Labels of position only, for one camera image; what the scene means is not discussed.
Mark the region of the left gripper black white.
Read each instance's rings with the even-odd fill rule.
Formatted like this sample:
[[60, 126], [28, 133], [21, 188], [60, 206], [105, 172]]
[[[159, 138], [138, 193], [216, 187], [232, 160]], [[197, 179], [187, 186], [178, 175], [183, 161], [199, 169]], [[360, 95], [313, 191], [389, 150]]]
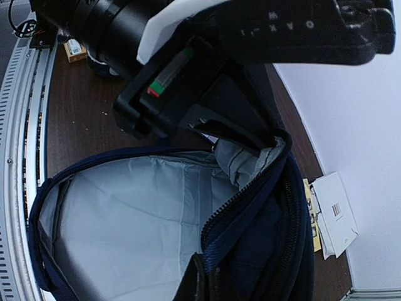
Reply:
[[222, 47], [215, 25], [227, 2], [115, 1], [113, 66], [129, 81], [113, 104], [117, 125], [138, 139], [191, 130], [225, 140], [274, 140], [261, 66], [244, 66]]

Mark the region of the navy blue student backpack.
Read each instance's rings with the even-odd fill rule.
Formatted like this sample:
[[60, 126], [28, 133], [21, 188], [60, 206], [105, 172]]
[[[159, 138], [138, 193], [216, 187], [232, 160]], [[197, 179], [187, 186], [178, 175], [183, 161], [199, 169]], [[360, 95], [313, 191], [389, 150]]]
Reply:
[[47, 179], [29, 215], [36, 282], [56, 300], [311, 300], [314, 251], [287, 131], [252, 154], [135, 147]]

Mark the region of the white booklet with barcode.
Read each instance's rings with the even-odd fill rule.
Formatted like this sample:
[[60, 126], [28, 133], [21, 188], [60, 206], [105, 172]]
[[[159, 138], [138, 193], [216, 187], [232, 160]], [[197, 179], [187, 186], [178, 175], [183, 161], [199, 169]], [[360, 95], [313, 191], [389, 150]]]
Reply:
[[316, 179], [311, 185], [323, 258], [339, 257], [354, 242], [359, 230], [338, 173]]

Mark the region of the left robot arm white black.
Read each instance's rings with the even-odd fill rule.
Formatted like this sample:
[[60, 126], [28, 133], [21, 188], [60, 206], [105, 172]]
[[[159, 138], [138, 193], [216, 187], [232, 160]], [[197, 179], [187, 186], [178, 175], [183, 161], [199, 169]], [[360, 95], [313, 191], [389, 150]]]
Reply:
[[276, 143], [253, 76], [264, 1], [33, 1], [42, 18], [128, 80], [113, 112], [137, 138], [177, 129], [250, 149]]

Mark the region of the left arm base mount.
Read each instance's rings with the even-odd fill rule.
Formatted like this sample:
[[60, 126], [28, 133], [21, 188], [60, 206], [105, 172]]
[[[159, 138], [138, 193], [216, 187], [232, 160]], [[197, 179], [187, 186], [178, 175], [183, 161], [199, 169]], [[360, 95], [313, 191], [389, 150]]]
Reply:
[[30, 39], [29, 47], [36, 50], [57, 48], [58, 30], [42, 16], [35, 14], [35, 18], [28, 18], [19, 25], [15, 25], [12, 17], [14, 1], [8, 4], [8, 22], [15, 37]]

